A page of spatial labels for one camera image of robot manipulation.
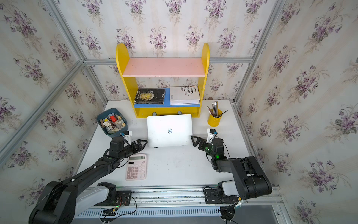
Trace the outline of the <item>silver laptop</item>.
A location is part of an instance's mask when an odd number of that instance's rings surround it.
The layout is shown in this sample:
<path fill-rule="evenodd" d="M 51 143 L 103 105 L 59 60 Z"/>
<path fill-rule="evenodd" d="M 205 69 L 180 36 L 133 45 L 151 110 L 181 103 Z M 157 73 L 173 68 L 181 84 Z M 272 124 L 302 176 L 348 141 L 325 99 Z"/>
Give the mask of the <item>silver laptop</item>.
<path fill-rule="evenodd" d="M 151 116 L 147 118 L 147 128 L 149 147 L 178 147 L 192 143 L 190 114 Z"/>

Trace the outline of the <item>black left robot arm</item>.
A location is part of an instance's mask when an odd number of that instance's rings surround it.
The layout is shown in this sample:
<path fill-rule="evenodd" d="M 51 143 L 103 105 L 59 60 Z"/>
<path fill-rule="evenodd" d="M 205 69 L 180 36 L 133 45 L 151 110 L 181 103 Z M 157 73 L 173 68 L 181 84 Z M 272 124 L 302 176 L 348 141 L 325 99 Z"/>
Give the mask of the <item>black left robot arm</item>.
<path fill-rule="evenodd" d="M 113 137 L 110 147 L 93 165 L 60 182 L 48 183 L 32 210 L 30 224 L 70 224 L 75 217 L 76 199 L 87 187 L 112 173 L 125 158 L 142 151 L 147 140 L 128 143 L 124 137 Z"/>

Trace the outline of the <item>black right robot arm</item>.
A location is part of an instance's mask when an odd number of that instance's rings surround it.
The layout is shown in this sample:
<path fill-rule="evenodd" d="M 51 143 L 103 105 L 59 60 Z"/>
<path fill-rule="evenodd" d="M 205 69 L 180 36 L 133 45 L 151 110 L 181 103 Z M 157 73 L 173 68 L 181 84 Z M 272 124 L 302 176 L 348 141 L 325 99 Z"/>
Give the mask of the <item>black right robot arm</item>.
<path fill-rule="evenodd" d="M 214 137 L 204 140 L 191 136 L 193 146 L 211 157 L 213 169 L 218 173 L 230 173 L 233 178 L 218 183 L 217 197 L 220 202 L 228 203 L 230 199 L 251 199 L 272 193 L 272 185 L 257 159 L 253 156 L 245 158 L 227 158 L 224 153 L 224 141 Z"/>

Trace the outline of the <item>pink calculator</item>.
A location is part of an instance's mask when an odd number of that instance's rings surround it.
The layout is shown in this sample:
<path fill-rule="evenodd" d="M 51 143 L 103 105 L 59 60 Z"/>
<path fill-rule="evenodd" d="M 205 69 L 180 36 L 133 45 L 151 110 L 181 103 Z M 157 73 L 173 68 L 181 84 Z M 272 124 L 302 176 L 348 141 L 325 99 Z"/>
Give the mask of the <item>pink calculator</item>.
<path fill-rule="evenodd" d="M 147 177 L 147 155 L 139 154 L 129 157 L 129 161 L 126 167 L 127 181 L 144 180 Z"/>

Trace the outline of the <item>yellow pencil cup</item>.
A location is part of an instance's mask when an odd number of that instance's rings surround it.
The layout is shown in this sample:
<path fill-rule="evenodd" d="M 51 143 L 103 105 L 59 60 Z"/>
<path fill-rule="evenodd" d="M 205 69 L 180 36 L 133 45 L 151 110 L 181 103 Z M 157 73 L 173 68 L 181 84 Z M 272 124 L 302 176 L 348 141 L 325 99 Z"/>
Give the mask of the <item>yellow pencil cup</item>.
<path fill-rule="evenodd" d="M 208 124 L 211 127 L 217 127 L 220 124 L 221 117 L 213 117 L 211 113 L 209 113 Z"/>

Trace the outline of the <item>teal bin of blocks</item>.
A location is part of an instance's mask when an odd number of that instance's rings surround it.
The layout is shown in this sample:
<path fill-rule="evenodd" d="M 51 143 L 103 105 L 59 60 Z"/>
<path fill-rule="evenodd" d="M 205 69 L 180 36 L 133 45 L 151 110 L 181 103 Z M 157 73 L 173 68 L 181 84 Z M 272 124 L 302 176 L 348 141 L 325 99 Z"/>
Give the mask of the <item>teal bin of blocks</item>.
<path fill-rule="evenodd" d="M 116 108 L 111 108 L 97 116 L 97 122 L 109 137 L 116 137 L 128 131 L 128 122 Z"/>

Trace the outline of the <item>white paperback book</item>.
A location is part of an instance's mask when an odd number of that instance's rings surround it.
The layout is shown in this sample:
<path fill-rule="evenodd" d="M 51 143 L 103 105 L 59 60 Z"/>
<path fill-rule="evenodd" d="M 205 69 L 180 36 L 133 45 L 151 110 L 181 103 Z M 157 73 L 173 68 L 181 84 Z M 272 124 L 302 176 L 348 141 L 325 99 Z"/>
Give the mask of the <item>white paperback book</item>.
<path fill-rule="evenodd" d="M 196 105 L 200 103 L 200 95 L 197 86 L 170 87 L 171 105 Z"/>

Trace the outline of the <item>black book gold emblem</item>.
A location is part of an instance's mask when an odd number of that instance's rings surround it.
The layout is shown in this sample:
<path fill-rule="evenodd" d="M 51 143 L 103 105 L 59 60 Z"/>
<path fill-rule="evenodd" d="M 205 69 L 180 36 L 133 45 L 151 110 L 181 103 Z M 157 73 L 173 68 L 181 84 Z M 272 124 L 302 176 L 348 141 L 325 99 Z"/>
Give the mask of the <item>black book gold emblem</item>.
<path fill-rule="evenodd" d="M 138 89 L 134 104 L 158 104 L 162 105 L 165 101 L 165 89 L 161 88 L 142 88 Z"/>

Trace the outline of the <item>yellow pink blue shelf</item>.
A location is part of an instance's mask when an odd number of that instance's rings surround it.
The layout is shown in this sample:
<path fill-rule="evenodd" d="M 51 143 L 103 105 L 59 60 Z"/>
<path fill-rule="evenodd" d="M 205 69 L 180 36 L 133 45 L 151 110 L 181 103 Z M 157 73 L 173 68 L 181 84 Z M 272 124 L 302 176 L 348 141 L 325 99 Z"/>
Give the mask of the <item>yellow pink blue shelf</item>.
<path fill-rule="evenodd" d="M 208 43 L 203 45 L 201 58 L 131 58 L 123 43 L 116 46 L 115 55 L 118 72 L 137 118 L 146 119 L 153 114 L 175 115 L 178 112 L 190 114 L 193 118 L 200 117 L 210 64 L 210 46 Z M 139 90 L 138 77 L 196 77 L 198 78 L 200 104 L 198 106 L 136 106 L 134 101 Z"/>

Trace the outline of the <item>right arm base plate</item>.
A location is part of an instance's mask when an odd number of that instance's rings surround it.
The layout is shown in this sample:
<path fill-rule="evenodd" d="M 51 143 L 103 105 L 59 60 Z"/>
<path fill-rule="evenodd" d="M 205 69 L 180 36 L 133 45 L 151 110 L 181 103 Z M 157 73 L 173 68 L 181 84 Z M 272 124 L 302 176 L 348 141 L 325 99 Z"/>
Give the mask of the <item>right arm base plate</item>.
<path fill-rule="evenodd" d="M 203 188 L 206 204 L 229 204 L 236 206 L 242 199 L 238 196 L 226 196 L 220 190 L 206 186 Z"/>

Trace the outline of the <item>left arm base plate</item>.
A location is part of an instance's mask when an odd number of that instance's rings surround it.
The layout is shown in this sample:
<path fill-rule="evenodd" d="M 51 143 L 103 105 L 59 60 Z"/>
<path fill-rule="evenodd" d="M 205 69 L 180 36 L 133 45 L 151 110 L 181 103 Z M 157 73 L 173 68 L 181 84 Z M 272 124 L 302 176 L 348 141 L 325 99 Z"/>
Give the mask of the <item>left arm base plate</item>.
<path fill-rule="evenodd" d="M 131 202 L 132 191 L 117 191 L 113 199 L 104 203 L 104 206 L 129 206 Z"/>

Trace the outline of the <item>aluminium mounting rail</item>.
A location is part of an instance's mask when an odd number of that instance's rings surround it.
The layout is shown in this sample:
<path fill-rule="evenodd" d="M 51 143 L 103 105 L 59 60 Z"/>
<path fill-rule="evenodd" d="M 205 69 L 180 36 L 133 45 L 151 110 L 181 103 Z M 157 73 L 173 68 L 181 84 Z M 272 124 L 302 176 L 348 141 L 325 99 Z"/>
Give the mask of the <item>aluminium mounting rail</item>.
<path fill-rule="evenodd" d="M 241 201 L 236 206 L 229 204 L 206 204 L 204 187 L 177 188 L 114 188 L 97 186 L 86 189 L 76 199 L 75 218 L 98 218 L 111 223 L 120 218 L 139 217 L 221 217 L 229 223 L 252 221 L 261 214 L 260 208 L 267 206 L 273 211 L 279 224 L 291 224 L 291 218 L 277 190 L 268 196 Z M 104 206 L 113 199 L 117 191 L 132 191 L 129 206 Z"/>

